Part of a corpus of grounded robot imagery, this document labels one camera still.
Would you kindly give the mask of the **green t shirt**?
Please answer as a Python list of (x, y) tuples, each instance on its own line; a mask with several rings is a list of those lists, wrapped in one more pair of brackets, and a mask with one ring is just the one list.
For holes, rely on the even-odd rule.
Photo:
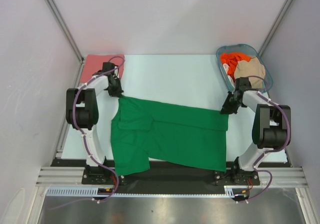
[(226, 171), (228, 115), (133, 97), (118, 101), (110, 135), (118, 175), (147, 171), (150, 159)]

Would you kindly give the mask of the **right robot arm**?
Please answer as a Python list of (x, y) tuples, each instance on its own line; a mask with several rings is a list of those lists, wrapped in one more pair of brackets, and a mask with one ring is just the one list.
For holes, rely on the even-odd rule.
[(235, 159), (229, 172), (231, 180), (242, 185), (258, 173), (257, 167), (271, 153), (284, 150), (291, 141), (291, 108), (280, 105), (253, 88), (249, 77), (235, 80), (234, 91), (229, 91), (221, 114), (236, 114), (240, 107), (254, 112), (252, 143)]

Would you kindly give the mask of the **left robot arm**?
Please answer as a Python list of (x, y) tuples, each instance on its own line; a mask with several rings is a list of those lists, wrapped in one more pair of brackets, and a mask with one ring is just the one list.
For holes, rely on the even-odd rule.
[(85, 171), (100, 184), (105, 184), (110, 177), (115, 178), (115, 171), (106, 165), (97, 132), (99, 109), (97, 96), (106, 91), (110, 97), (120, 98), (123, 89), (120, 68), (111, 60), (102, 64), (102, 69), (95, 72), (91, 79), (78, 88), (66, 91), (65, 119), (73, 129), (80, 133), (87, 154)]

